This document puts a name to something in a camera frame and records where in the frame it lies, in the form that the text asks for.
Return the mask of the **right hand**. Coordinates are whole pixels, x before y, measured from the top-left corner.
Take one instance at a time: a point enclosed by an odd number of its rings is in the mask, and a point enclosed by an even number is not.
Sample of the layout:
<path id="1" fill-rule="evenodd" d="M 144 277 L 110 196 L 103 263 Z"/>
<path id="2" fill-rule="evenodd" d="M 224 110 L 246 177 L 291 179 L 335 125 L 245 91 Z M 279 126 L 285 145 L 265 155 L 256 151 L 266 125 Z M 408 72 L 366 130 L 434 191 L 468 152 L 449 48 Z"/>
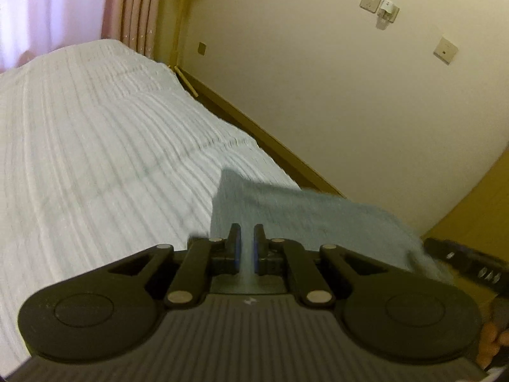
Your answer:
<path id="1" fill-rule="evenodd" d="M 483 325 L 476 363 L 483 369 L 508 364 L 508 299 L 497 297 L 491 304 L 491 315 Z"/>

